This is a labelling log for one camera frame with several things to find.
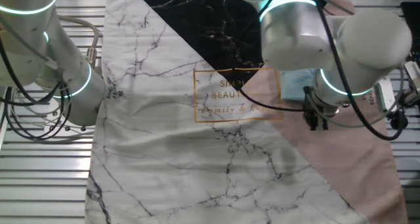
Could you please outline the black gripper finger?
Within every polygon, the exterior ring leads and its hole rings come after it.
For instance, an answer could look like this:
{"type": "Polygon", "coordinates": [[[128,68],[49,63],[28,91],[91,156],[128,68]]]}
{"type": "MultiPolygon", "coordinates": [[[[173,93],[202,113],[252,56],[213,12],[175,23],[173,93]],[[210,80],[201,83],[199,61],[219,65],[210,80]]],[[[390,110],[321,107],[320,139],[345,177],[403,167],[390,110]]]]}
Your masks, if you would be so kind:
{"type": "Polygon", "coordinates": [[[321,125],[323,130],[328,130],[328,122],[324,118],[319,118],[317,116],[311,116],[308,119],[308,125],[310,126],[311,131],[317,130],[318,126],[321,125]]]}

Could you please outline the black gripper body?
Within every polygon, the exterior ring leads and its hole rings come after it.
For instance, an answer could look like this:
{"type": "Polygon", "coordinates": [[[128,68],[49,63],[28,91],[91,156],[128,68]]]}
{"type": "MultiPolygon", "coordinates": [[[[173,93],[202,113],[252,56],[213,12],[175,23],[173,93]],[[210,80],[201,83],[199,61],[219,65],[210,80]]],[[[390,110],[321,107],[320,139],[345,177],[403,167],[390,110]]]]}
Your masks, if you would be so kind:
{"type": "Polygon", "coordinates": [[[330,105],[322,101],[316,94],[315,89],[311,86],[304,86],[304,116],[317,116],[327,118],[330,113],[330,105]]]}

